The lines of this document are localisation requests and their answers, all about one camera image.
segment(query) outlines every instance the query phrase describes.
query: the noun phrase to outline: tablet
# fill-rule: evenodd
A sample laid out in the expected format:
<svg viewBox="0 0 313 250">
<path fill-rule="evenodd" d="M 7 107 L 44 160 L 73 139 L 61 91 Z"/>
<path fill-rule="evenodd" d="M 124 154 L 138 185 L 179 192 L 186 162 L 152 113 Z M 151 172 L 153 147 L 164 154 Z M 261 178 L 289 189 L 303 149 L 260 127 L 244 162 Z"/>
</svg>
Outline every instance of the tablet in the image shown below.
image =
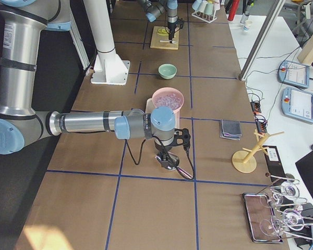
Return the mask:
<svg viewBox="0 0 313 250">
<path fill-rule="evenodd" d="M 282 110 L 286 116 L 313 123 L 313 93 L 291 87 L 285 88 Z"/>
<path fill-rule="evenodd" d="M 306 89 L 309 87 L 309 66 L 293 61 L 283 61 L 278 70 L 280 82 Z"/>
</svg>

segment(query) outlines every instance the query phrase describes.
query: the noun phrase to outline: silver tray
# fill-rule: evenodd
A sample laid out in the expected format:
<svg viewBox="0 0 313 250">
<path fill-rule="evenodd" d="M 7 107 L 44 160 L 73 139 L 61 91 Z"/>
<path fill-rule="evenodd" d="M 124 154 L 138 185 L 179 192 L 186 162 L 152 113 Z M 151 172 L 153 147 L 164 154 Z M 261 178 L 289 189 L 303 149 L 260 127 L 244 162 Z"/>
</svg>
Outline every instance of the silver tray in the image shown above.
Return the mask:
<svg viewBox="0 0 313 250">
<path fill-rule="evenodd" d="M 283 243 L 280 236 L 267 236 L 260 229 L 260 222 L 270 220 L 274 211 L 268 207 L 268 199 L 264 194 L 243 194 L 246 215 L 251 234 L 251 240 L 255 243 Z"/>
</svg>

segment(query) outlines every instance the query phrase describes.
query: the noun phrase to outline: label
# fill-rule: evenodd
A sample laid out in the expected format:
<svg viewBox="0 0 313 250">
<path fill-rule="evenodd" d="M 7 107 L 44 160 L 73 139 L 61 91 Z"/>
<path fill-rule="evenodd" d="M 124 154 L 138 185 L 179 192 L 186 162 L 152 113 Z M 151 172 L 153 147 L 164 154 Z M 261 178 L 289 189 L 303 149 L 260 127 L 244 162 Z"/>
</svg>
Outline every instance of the label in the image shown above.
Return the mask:
<svg viewBox="0 0 313 250">
<path fill-rule="evenodd" d="M 5 24 L 3 48 L 12 49 L 14 42 L 14 26 Z"/>
<path fill-rule="evenodd" d="M 268 148 L 267 152 L 270 161 L 278 161 L 278 155 L 275 148 Z"/>
</svg>

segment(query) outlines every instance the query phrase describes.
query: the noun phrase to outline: bowl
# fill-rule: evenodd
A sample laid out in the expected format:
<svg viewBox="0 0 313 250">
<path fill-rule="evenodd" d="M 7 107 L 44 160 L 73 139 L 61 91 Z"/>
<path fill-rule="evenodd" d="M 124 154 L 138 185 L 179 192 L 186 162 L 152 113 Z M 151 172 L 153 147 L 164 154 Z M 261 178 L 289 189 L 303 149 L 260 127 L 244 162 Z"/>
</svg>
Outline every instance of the bowl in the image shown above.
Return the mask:
<svg viewBox="0 0 313 250">
<path fill-rule="evenodd" d="M 164 79 L 171 79 L 176 75 L 177 69 L 172 64 L 163 64 L 159 67 L 159 75 Z"/>
</svg>

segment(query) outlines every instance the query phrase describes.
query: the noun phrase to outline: metal pole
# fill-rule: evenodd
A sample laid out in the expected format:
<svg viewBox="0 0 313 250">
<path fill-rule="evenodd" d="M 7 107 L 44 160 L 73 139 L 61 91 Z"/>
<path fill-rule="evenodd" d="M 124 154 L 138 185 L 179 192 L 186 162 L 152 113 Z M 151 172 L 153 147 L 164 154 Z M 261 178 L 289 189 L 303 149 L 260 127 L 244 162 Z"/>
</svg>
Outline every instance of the metal pole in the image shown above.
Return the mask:
<svg viewBox="0 0 313 250">
<path fill-rule="evenodd" d="M 278 17 L 283 5 L 285 3 L 285 0 L 275 0 L 274 3 L 272 4 L 269 13 L 267 14 L 267 17 L 262 25 L 262 28 L 259 32 L 259 34 L 257 35 L 257 38 L 255 40 L 255 43 L 248 55 L 248 59 L 239 75 L 239 79 L 241 81 L 245 81 L 247 76 L 248 76 L 248 72 L 250 71 L 258 52 L 261 49 L 261 46 L 265 40 L 265 38 L 267 37 L 272 25 L 274 24 L 276 18 Z"/>
</svg>

